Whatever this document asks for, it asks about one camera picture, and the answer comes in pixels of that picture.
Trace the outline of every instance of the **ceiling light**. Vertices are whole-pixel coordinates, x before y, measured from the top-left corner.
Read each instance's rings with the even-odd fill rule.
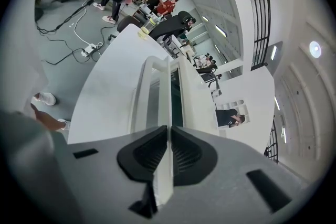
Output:
[[[221,32],[221,33],[224,35],[224,37],[226,37],[226,33],[225,33],[223,30],[221,30],[217,25],[216,25],[216,29],[217,29],[219,32]]]
[[[321,47],[316,41],[312,41],[309,45],[310,54],[313,55],[314,58],[319,58],[321,56]]]
[[[271,60],[274,59],[276,51],[277,51],[277,46],[274,46],[273,51],[272,51],[272,55],[271,55]]]
[[[285,144],[287,143],[287,139],[286,139],[286,131],[285,128],[282,128],[282,132],[283,132],[283,137],[285,139]]]
[[[277,104],[278,110],[280,110],[279,104],[278,104],[278,100],[274,97],[275,100],[275,104]]]
[[[220,50],[219,50],[219,48],[217,47],[217,45],[215,45],[215,47],[216,47],[216,49],[218,50],[218,52],[220,53]]]

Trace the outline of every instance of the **bottle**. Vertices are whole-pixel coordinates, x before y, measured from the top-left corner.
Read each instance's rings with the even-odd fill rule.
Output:
[[[150,18],[139,30],[138,36],[146,39],[147,35],[155,28],[156,22]]]

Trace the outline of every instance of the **person in red shirt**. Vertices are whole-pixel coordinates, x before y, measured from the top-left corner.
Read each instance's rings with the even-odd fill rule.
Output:
[[[179,0],[167,0],[163,5],[159,4],[156,8],[158,15],[165,16],[169,13],[172,13],[175,8],[175,3]]]

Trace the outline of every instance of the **red shirt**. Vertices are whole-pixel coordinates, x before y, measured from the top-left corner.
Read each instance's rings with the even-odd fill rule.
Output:
[[[164,4],[167,6],[167,9],[165,9],[161,4],[157,6],[156,10],[158,13],[163,14],[164,12],[168,11],[169,13],[173,12],[173,9],[175,7],[175,3],[171,0],[167,0],[164,2]]]

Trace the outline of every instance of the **black rectangular slot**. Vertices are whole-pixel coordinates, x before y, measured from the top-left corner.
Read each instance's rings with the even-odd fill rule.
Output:
[[[87,156],[90,156],[92,154],[98,153],[98,150],[91,148],[89,150],[85,150],[85,151],[79,151],[79,152],[74,152],[74,156],[76,159],[80,159],[80,158],[84,158]]]
[[[262,170],[254,170],[248,172],[246,175],[273,213],[280,210],[291,201],[291,199]]]

